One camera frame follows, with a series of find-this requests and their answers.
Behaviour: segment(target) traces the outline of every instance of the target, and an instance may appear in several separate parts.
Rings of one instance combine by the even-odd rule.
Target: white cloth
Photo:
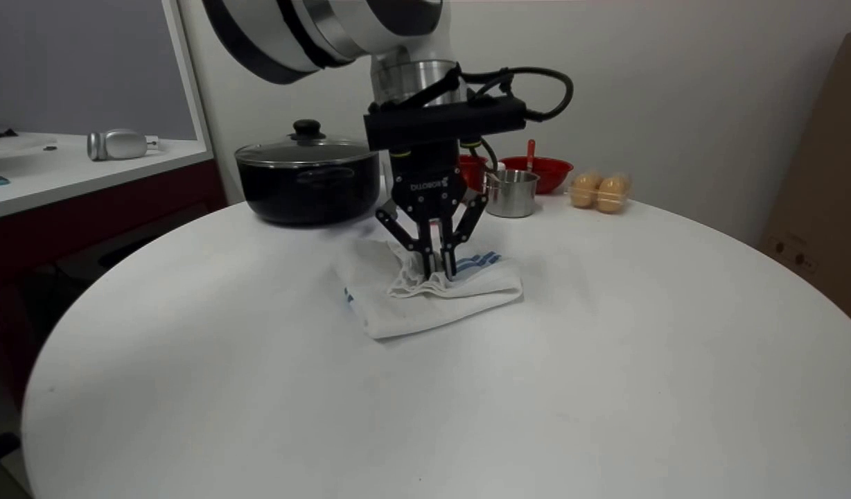
[[[359,240],[337,254],[337,276],[351,312],[377,339],[416,334],[523,296],[515,265],[495,253],[456,253],[452,282],[422,282],[412,254],[400,243]]]

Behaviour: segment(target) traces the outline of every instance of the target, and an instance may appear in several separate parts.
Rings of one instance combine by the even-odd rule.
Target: cardboard box
[[[763,250],[851,316],[851,35],[802,136]]]

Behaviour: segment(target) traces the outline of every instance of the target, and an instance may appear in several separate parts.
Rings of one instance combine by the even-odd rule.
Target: black pot
[[[332,140],[318,121],[293,121],[289,140],[235,149],[242,189],[268,224],[334,224],[366,213],[380,190],[380,161],[366,143]]]

